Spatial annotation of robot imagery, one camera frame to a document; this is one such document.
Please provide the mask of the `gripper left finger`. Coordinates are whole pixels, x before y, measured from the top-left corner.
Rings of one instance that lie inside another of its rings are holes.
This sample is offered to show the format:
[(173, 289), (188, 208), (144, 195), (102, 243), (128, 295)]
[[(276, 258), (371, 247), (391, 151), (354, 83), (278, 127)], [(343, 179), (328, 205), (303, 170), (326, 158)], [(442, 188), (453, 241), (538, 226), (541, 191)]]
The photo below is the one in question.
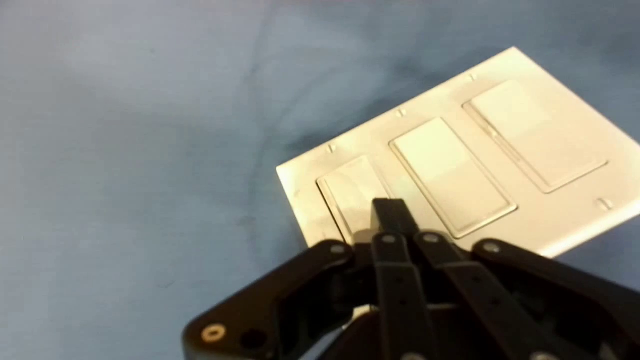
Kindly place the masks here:
[(190, 321), (185, 360), (300, 360), (342, 327), (319, 360), (438, 359), (418, 225), (401, 199), (372, 212), (364, 241), (321, 241)]

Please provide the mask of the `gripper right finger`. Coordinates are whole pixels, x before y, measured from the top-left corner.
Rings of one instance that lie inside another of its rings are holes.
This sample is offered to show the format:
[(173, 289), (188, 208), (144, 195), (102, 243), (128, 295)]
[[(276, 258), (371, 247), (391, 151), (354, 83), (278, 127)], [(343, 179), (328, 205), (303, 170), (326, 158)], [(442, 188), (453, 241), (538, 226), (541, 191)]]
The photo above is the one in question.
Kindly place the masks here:
[(421, 230), (402, 199), (406, 239), (437, 360), (640, 360), (640, 292), (496, 238), (470, 251)]

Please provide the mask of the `white triple switch plate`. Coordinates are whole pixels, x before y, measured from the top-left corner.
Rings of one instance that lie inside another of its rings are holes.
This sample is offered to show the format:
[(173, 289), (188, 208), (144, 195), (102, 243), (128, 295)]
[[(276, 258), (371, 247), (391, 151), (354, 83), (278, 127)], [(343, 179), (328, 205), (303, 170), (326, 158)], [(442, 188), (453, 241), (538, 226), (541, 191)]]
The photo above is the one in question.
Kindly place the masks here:
[(402, 199), (460, 248), (546, 257), (640, 215), (640, 144), (516, 47), (277, 166), (309, 246)]

